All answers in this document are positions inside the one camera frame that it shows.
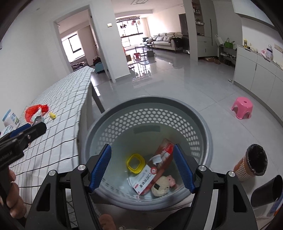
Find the person's left hand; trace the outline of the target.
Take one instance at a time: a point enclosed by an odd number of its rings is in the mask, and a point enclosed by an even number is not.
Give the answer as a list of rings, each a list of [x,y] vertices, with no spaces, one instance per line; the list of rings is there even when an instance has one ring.
[[[11,188],[6,199],[7,206],[10,209],[10,215],[15,219],[20,219],[26,214],[26,206],[19,195],[19,187],[15,182],[16,175],[12,170],[9,170],[9,180],[11,182]]]

